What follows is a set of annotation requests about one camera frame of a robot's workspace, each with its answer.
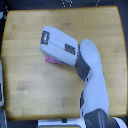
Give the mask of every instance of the black floor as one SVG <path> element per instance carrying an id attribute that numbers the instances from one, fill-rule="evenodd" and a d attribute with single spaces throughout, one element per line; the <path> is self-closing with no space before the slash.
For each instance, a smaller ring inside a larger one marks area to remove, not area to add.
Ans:
<path id="1" fill-rule="evenodd" d="M 18 9 L 41 9 L 41 8 L 63 8 L 61 0 L 42 0 L 43 4 L 40 4 L 41 0 L 6 0 L 6 5 L 10 10 Z M 72 7 L 87 7 L 87 6 L 96 6 L 97 0 L 73 0 Z M 128 51 L 128 0 L 99 0 L 97 6 L 110 6 L 116 5 L 119 8 L 121 15 L 122 25 L 125 34 L 126 46 Z M 5 3 L 0 0 L 0 12 L 4 11 L 6 16 L 7 10 L 5 8 Z M 5 19 L 0 19 L 0 44 L 2 42 L 2 33 L 4 30 Z M 126 124 L 128 124 L 128 117 L 121 117 Z M 36 128 L 37 121 L 8 121 L 8 128 Z"/>

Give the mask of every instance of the wooden surface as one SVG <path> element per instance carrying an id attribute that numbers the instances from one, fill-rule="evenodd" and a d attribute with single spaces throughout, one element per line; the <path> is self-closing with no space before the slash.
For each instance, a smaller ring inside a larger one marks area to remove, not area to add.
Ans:
<path id="1" fill-rule="evenodd" d="M 75 68 L 45 62 L 42 29 L 54 26 L 79 43 L 87 38 L 102 61 L 110 116 L 127 112 L 126 48 L 116 7 L 10 11 L 2 42 L 5 111 L 11 120 L 79 117 L 84 83 Z"/>

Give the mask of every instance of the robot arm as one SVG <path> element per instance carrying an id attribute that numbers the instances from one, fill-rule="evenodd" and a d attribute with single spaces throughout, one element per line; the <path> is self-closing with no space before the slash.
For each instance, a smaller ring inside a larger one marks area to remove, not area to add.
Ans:
<path id="1" fill-rule="evenodd" d="M 6 114 L 2 109 L 4 105 L 2 65 L 0 61 L 0 128 L 7 128 Z"/>
<path id="2" fill-rule="evenodd" d="M 109 118 L 109 100 L 100 55 L 90 40 L 85 39 L 78 45 L 75 39 L 60 30 L 45 26 L 40 50 L 59 62 L 75 66 L 78 75 L 85 83 L 79 103 L 80 119 L 74 119 L 75 123 L 73 119 L 67 119 L 66 123 L 61 120 L 58 122 L 40 120 L 40 125 L 41 122 L 48 126 L 69 125 L 72 120 L 72 124 L 84 128 L 127 128 L 118 118 Z"/>

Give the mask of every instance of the pink object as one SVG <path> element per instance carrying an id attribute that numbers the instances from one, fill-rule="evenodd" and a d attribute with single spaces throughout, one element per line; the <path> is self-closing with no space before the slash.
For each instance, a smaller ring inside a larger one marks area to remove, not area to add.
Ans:
<path id="1" fill-rule="evenodd" d="M 55 59 L 53 59 L 50 56 L 45 56 L 45 61 L 48 63 L 53 63 L 53 64 L 62 64 L 61 62 L 56 61 Z"/>

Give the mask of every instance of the wooden table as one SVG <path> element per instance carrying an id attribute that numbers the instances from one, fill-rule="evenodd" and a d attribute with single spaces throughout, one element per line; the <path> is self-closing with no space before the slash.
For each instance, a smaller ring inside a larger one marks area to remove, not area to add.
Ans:
<path id="1" fill-rule="evenodd" d="M 75 68 L 45 62 L 42 29 L 54 26 L 79 43 L 87 38 L 100 55 L 110 116 L 127 112 L 126 46 L 117 7 L 10 11 L 2 42 L 5 111 L 11 120 L 79 117 L 84 83 Z"/>

